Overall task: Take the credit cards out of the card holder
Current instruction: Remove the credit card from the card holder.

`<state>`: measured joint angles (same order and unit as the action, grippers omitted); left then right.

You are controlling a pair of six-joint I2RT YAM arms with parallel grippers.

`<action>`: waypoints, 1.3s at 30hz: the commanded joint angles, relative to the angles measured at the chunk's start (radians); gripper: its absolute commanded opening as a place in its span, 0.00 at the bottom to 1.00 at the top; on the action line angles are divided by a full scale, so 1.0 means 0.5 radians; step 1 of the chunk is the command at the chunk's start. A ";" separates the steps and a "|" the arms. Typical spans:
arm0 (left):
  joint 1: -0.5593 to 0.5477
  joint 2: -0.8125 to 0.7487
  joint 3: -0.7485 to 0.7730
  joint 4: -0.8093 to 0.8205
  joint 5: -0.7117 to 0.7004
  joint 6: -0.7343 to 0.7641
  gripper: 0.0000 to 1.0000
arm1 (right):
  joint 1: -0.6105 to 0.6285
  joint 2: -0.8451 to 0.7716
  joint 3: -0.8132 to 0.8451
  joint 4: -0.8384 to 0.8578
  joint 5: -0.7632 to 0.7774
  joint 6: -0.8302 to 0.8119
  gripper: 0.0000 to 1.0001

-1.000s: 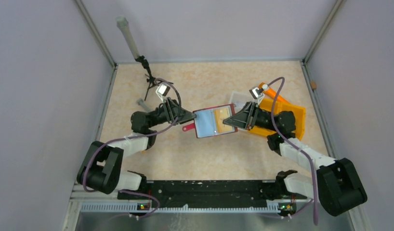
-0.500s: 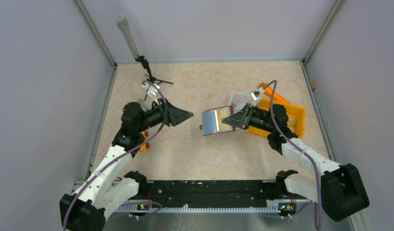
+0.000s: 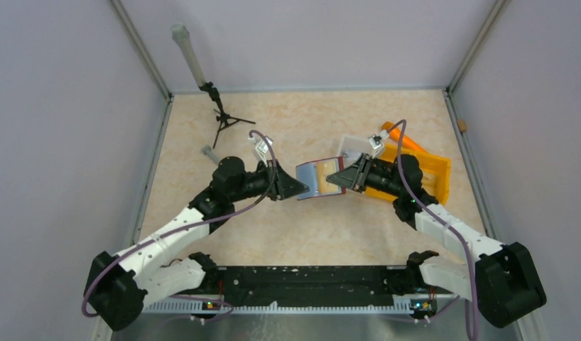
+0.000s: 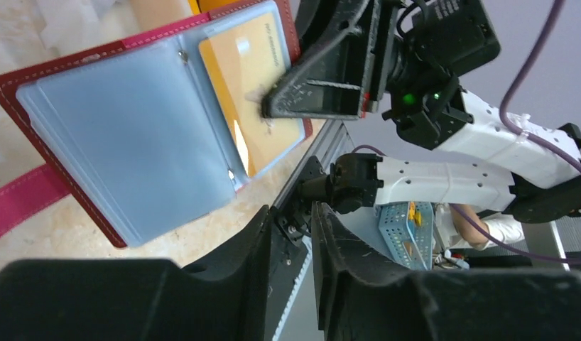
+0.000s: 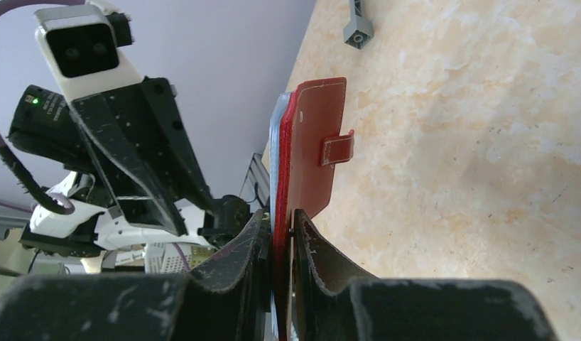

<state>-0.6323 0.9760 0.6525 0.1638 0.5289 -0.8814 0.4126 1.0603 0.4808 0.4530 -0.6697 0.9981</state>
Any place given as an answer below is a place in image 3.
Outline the gold credit card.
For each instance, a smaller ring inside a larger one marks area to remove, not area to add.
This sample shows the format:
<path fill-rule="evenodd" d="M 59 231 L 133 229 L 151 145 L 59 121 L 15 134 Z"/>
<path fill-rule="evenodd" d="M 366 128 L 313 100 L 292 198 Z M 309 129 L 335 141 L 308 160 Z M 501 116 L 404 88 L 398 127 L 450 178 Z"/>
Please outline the gold credit card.
<path fill-rule="evenodd" d="M 343 187 L 331 183 L 327 177 L 340 171 L 340 160 L 338 158 L 329 158 L 318 161 L 315 170 L 317 176 L 317 193 L 321 196 L 339 195 L 343 193 Z"/>

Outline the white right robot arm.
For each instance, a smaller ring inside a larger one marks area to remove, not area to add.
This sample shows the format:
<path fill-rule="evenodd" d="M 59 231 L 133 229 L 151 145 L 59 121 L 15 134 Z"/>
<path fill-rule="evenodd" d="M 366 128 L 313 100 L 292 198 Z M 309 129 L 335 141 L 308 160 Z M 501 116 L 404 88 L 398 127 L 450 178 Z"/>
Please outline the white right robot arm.
<path fill-rule="evenodd" d="M 462 258 L 462 264 L 456 264 L 436 251 L 411 254 L 408 265 L 418 284 L 464 298 L 496 328 L 543 307 L 547 295 L 530 251 L 519 242 L 506 244 L 471 228 L 430 195 L 422 179 L 413 155 L 401 154 L 388 162 L 367 153 L 326 177 L 357 193 L 375 189 L 395 196 L 392 205 L 400 221 Z"/>

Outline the red card holder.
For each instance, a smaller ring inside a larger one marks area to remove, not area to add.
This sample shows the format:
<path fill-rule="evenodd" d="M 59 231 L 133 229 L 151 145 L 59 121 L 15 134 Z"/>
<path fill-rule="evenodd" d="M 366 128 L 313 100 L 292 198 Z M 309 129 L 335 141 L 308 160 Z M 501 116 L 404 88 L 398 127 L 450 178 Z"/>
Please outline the red card holder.
<path fill-rule="evenodd" d="M 302 163 L 295 167 L 296 178 L 309 190 L 299 194 L 297 200 L 344 195 L 346 189 L 327 181 L 327 176 L 344 169 L 341 156 Z"/>

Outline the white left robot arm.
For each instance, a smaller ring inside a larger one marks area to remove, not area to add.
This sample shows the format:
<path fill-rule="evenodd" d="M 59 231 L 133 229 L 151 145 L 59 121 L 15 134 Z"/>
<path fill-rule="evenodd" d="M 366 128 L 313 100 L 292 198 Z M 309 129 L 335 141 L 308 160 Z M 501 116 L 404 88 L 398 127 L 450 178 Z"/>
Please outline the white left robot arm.
<path fill-rule="evenodd" d="M 99 316 L 113 331 L 127 328 L 145 306 L 202 284 L 206 270 L 198 261 L 186 259 L 175 265 L 169 261 L 236 216 L 236 202 L 251 197 L 285 200 L 308 191 L 308 185 L 275 161 L 260 161 L 249 172 L 242 159 L 223 158 L 210 184 L 169 223 L 114 255 L 106 251 L 96 255 L 85 285 L 82 313 Z"/>

